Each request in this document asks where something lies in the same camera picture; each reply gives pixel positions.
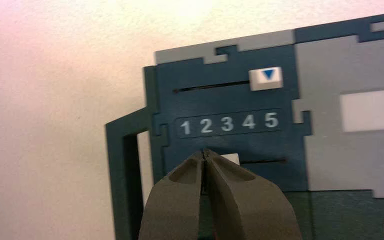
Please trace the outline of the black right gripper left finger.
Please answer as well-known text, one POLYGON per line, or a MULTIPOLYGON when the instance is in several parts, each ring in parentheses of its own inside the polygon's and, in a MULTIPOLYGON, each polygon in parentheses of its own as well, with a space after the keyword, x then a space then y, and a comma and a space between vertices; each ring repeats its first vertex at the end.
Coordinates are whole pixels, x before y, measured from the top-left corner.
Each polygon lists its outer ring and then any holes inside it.
POLYGON ((202 152, 196 151, 152 187, 138 239, 198 239, 204 165, 202 152))

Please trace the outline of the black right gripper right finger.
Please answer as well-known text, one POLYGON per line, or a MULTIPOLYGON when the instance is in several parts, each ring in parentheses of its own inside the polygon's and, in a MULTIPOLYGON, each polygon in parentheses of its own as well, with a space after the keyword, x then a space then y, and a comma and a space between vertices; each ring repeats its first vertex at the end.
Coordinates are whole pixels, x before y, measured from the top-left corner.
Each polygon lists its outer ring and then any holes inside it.
POLYGON ((276 184, 210 149, 203 156, 218 239, 302 239, 294 209, 276 184))

